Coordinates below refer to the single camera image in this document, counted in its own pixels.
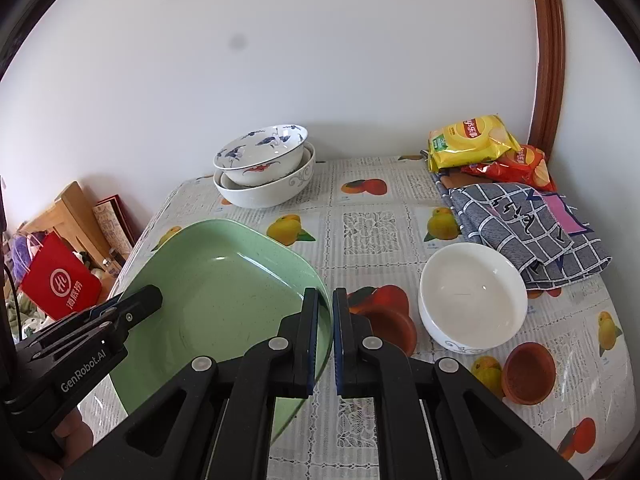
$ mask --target silver bolt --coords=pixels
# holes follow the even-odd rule
[[[440,367],[440,370],[442,370],[443,372],[446,372],[447,374],[454,374],[455,372],[458,371],[458,368],[460,367],[458,365],[458,361],[456,361],[455,359],[452,359],[451,357],[445,357],[444,359],[440,359],[440,361],[438,361],[438,366]]]
[[[362,340],[362,346],[367,350],[378,350],[382,348],[382,339],[374,335],[370,335]]]
[[[197,372],[204,372],[211,368],[211,359],[206,356],[196,357],[193,361],[191,361],[191,368],[196,370]]]
[[[284,350],[287,346],[289,346],[289,341],[283,337],[274,337],[269,341],[271,350]]]

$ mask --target red shopping bag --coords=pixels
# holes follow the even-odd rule
[[[94,306],[102,285],[66,248],[55,233],[49,233],[22,280],[24,293],[53,319],[71,311]]]

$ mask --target checkered cloth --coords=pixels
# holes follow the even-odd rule
[[[466,240],[503,254],[527,289],[580,282],[611,261],[589,224],[580,222],[558,193],[498,183],[446,189],[440,176],[432,174]]]

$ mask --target human hand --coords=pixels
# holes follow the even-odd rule
[[[77,408],[73,409],[54,430],[65,439],[65,455],[55,463],[42,455],[27,451],[31,463],[45,480],[60,480],[64,470],[94,445],[94,433],[83,421]]]

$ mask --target green container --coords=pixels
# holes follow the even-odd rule
[[[131,330],[129,355],[111,372],[127,413],[194,357],[225,361],[277,335],[280,320],[300,311],[308,286],[324,298],[316,378],[322,373],[332,344],[329,295],[314,268],[278,242],[231,220],[199,222],[165,242],[124,296],[149,284],[160,288],[162,307]],[[302,402],[277,399],[272,438]]]

